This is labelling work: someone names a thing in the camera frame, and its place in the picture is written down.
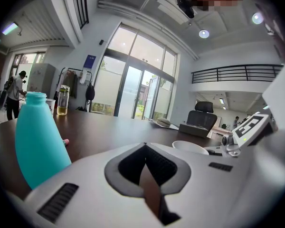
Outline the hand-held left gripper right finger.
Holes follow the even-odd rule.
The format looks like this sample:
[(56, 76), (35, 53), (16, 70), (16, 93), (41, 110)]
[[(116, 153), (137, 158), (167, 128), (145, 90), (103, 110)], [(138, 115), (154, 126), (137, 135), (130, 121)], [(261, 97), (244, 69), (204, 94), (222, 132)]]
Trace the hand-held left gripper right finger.
[(146, 204), (167, 228), (285, 228), (285, 130), (238, 158), (188, 157), (191, 177), (178, 194), (162, 196), (144, 170)]

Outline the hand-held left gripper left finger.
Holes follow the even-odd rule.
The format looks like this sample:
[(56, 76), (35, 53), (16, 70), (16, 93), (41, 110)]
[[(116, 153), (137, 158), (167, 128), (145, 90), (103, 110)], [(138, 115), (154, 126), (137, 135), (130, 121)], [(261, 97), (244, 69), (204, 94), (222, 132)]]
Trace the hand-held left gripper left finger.
[(58, 228), (161, 228), (163, 225), (145, 203), (144, 190), (127, 181), (138, 196), (125, 196), (106, 180), (106, 164), (132, 153), (135, 143), (82, 158), (36, 187), (24, 203), (38, 212), (66, 183), (78, 186), (65, 209), (52, 224)]

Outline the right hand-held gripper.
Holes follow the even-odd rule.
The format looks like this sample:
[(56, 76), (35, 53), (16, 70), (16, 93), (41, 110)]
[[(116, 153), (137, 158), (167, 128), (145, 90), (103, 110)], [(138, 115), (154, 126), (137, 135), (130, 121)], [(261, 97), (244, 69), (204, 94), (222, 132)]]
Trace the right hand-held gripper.
[(221, 153), (224, 157), (238, 157), (241, 151), (256, 145), (265, 136), (274, 132), (272, 120), (267, 114), (254, 114), (243, 124), (224, 135), (221, 141)]

